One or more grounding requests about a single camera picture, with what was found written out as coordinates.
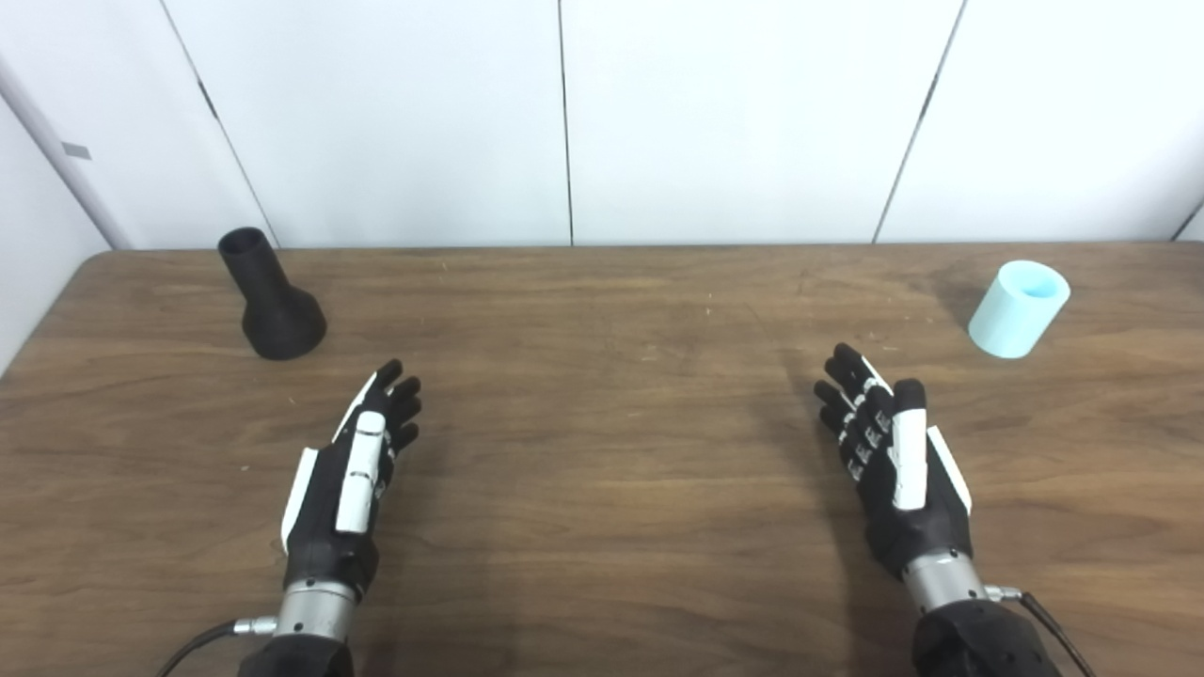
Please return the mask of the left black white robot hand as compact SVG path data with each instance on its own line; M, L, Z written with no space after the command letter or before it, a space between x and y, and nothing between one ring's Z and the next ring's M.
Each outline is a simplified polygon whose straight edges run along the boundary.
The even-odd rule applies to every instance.
M400 457L419 436L421 381L391 359L348 404L321 449L305 449L282 520L282 585L335 583L361 601L377 575L373 532Z

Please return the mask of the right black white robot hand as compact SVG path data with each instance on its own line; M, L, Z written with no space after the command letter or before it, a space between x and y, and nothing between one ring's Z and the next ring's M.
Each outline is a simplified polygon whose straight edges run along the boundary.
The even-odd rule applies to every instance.
M972 557L973 501L950 451L929 429L927 390L908 378L887 385L850 345L834 346L814 385L818 419L836 440L867 519L872 557L899 577L920 557Z

